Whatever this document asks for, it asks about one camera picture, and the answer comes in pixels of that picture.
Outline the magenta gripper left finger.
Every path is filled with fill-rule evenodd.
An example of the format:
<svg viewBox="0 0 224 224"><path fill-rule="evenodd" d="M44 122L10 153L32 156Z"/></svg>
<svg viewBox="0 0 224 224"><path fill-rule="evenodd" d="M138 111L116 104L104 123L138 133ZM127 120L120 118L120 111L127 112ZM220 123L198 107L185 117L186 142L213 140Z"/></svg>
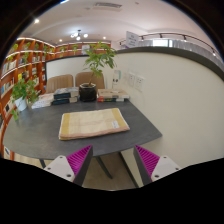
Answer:
<svg viewBox="0 0 224 224"><path fill-rule="evenodd" d="M69 156L59 155L44 170L81 186L85 179L92 155L93 147L89 145Z"/></svg>

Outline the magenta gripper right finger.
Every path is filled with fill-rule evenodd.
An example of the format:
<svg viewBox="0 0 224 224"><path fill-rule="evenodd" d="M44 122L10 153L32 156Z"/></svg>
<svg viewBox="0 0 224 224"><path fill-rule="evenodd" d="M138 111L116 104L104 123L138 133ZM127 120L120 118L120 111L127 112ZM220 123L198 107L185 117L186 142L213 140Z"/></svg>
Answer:
<svg viewBox="0 0 224 224"><path fill-rule="evenodd" d="M136 145L133 154L143 185L148 185L180 170L180 167L167 155L158 156L141 146Z"/></svg>

